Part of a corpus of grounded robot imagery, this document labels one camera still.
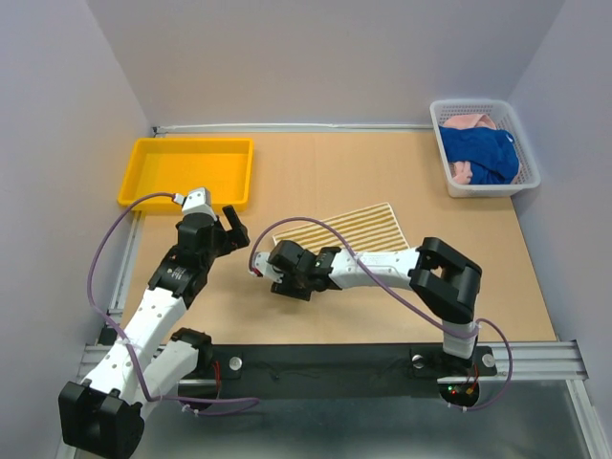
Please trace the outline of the yellow striped towel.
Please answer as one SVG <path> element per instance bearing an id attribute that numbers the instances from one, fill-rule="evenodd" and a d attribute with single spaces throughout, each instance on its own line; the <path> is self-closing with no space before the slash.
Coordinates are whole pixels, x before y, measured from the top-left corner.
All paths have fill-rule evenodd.
<path id="1" fill-rule="evenodd" d="M 407 240 L 389 203 L 380 203 L 352 210 L 323 220 L 336 230 L 353 251 L 403 251 L 409 249 Z M 273 235 L 275 244 L 290 240 L 302 248 L 318 252 L 326 247 L 341 247 L 343 244 L 329 230 L 317 224 L 306 224 L 283 230 Z"/>

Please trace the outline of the blue towel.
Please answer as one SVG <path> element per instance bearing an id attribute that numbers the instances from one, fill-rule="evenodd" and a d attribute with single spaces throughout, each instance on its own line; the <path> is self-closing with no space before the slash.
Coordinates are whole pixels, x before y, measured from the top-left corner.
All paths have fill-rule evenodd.
<path id="1" fill-rule="evenodd" d="M 440 127 L 441 139 L 453 180 L 459 185 L 509 185 L 518 176 L 520 160 L 514 137 L 488 127 Z"/>

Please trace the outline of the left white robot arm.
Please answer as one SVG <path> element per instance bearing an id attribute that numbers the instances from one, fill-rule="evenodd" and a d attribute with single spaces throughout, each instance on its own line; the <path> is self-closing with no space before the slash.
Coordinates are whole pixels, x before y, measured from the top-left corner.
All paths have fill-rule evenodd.
<path id="1" fill-rule="evenodd" d="M 205 333 L 182 329 L 168 345 L 161 341 L 207 285 L 213 262 L 250 243 L 234 208 L 223 212 L 227 228 L 208 205 L 185 204 L 177 242 L 152 274 L 136 313 L 98 365 L 60 391 L 65 444 L 103 458 L 130 457 L 147 417 L 178 380 L 211 369 Z"/>

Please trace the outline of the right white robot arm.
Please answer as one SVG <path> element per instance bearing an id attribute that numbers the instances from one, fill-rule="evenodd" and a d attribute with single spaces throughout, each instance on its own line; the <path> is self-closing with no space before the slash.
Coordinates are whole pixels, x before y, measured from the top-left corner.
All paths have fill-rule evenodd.
<path id="1" fill-rule="evenodd" d="M 427 237 L 421 246 L 403 251 L 352 251 L 325 247 L 317 253 L 294 241 L 259 252 L 252 266 L 271 280 L 271 291 L 308 301 L 314 292 L 381 287 L 392 295 L 411 291 L 441 320 L 440 362 L 461 373 L 474 362 L 477 342 L 474 309 L 482 269 L 441 239 Z"/>

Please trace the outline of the yellow plastic tray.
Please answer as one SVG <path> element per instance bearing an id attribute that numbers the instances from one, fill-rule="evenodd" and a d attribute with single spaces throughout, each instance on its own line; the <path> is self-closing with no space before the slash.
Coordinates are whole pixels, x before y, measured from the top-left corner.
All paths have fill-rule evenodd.
<path id="1" fill-rule="evenodd" d="M 126 207 L 156 192 L 186 195 L 199 187 L 219 212 L 249 204 L 254 142 L 248 138 L 141 138 L 130 155 L 118 195 Z"/>

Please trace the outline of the pink towel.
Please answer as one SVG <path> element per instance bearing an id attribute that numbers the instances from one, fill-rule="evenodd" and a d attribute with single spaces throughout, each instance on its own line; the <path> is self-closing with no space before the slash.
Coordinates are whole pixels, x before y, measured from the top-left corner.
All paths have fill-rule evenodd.
<path id="1" fill-rule="evenodd" d="M 486 114 L 457 115 L 449 118 L 443 124 L 444 127 L 453 129 L 488 128 L 496 130 L 496 124 Z M 453 181 L 459 185 L 469 185 L 473 176 L 470 162 L 452 162 Z"/>

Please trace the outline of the white plastic basket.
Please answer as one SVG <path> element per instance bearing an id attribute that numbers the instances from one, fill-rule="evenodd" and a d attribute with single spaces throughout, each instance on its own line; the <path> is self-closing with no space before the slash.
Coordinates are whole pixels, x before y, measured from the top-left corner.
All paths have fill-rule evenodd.
<path id="1" fill-rule="evenodd" d="M 434 134 L 447 180 L 448 194 L 453 198 L 510 197 L 516 193 L 540 185 L 540 174 L 535 157 L 512 106 L 500 99 L 455 98 L 435 100 L 429 106 Z M 518 176 L 509 185 L 474 186 L 459 185 L 453 181 L 452 166 L 448 163 L 440 127 L 449 118 L 457 115 L 486 114 L 496 124 L 496 130 L 506 130 L 514 137 L 514 148 L 521 163 Z"/>

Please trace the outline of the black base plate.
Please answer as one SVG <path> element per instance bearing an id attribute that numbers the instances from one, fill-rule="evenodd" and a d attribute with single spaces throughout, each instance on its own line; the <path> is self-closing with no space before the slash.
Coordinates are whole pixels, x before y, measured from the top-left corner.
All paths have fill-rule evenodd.
<path id="1" fill-rule="evenodd" d="M 439 343 L 215 345 L 211 364 L 180 380 L 185 397 L 260 400 L 438 398 L 473 406 L 479 379 L 497 369 L 478 346 L 471 359 Z"/>

